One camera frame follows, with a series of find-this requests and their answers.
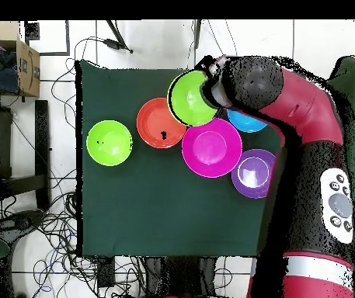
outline white tile floor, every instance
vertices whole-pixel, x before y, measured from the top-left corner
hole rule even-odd
[[[193,51],[187,60],[190,45],[193,42],[191,19],[185,20],[136,20],[119,21],[118,27],[126,44],[134,50],[129,54],[125,50],[111,50],[102,43],[88,41],[79,43],[80,40],[90,36],[114,39],[106,21],[69,21],[69,36],[71,41],[71,57],[84,58],[105,68],[189,68],[193,66]],[[263,55],[286,56],[298,61],[302,67],[312,71],[323,78],[328,78],[336,60],[344,55],[355,54],[355,21],[353,20],[228,20],[229,29],[234,37],[238,55]],[[44,38],[32,42],[33,48],[40,52],[65,51],[63,39],[65,33],[62,21],[45,22],[40,26]],[[211,20],[211,27],[218,40],[220,48],[225,54],[234,54],[235,47],[228,33],[224,20]],[[221,54],[216,44],[209,22],[203,21],[200,35],[200,46],[197,50],[197,61],[204,55],[218,56]],[[75,169],[75,132],[64,118],[75,125],[72,109],[56,100],[51,89],[54,85],[54,95],[59,99],[68,101],[75,108],[75,76],[74,71],[64,75],[59,82],[54,81],[67,72],[73,65],[73,60],[64,56],[42,56],[40,60],[40,99],[49,102],[50,111],[50,147],[51,169],[58,178]],[[8,105],[16,97],[4,96],[2,103]],[[29,141],[34,141],[34,101],[26,98],[24,103],[18,99],[11,106],[14,120],[26,135]],[[12,128],[12,175],[19,177],[34,173],[34,150],[25,141],[21,133]],[[75,190],[75,172],[61,183],[63,192]],[[59,189],[52,189],[52,197],[60,195]],[[29,210],[36,207],[35,195],[25,193],[18,197],[18,202],[12,211]],[[61,211],[62,203],[54,206],[53,212]],[[25,292],[31,297],[37,291],[38,278],[44,268],[37,261],[44,259],[52,250],[47,239],[35,232],[21,239],[14,253],[12,264],[13,280],[17,292]],[[121,265],[130,260],[118,257]],[[223,267],[224,260],[220,258],[217,267]],[[230,297],[244,298],[248,289],[248,280],[251,259],[228,258],[226,267],[233,273],[216,274],[215,285],[223,286],[231,280],[226,288],[219,288],[217,292]],[[126,269],[120,269],[120,279],[126,279]],[[56,272],[50,274],[46,281],[46,291],[41,291],[37,298],[55,298],[56,293],[68,280],[68,273]],[[116,289],[107,292],[110,296]],[[137,283],[131,287],[131,294],[137,293]],[[76,278],[68,280],[64,289],[60,290],[58,298],[95,298],[87,285]]]

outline button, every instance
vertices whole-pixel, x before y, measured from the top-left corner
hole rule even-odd
[[[350,191],[349,191],[349,189],[348,189],[346,186],[343,187],[343,193],[344,193],[346,196],[348,196],[348,195],[350,194]]]
[[[341,227],[342,226],[342,220],[336,216],[330,217],[330,223],[332,223],[333,226],[335,227]]]
[[[347,232],[350,232],[353,229],[353,225],[348,220],[344,220],[344,228]]]
[[[353,213],[353,204],[351,200],[341,193],[333,194],[329,198],[329,206],[342,218],[348,218]]]
[[[340,185],[337,184],[336,182],[331,182],[329,184],[330,188],[333,190],[333,191],[339,191],[339,188],[340,188]]]
[[[343,176],[337,175],[337,176],[336,176],[336,179],[337,179],[337,182],[339,182],[339,183],[344,183],[344,177],[343,177]]]

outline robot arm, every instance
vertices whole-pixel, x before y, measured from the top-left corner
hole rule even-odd
[[[282,140],[248,298],[353,298],[353,206],[330,95],[267,57],[205,57],[196,69],[207,73],[209,103],[262,120]]]

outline lime green bowl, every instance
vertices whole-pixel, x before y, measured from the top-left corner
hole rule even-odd
[[[206,104],[200,93],[206,80],[202,71],[189,71],[179,75],[169,87],[169,110],[178,121],[187,126],[202,126],[216,115],[217,109]]]
[[[95,162],[114,166],[129,157],[133,140],[130,131],[122,123],[104,120],[95,124],[89,131],[86,147]]]

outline blue bowl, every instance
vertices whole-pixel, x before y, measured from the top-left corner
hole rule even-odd
[[[264,122],[253,119],[238,111],[228,109],[227,115],[234,127],[244,133],[255,133],[266,126]]]

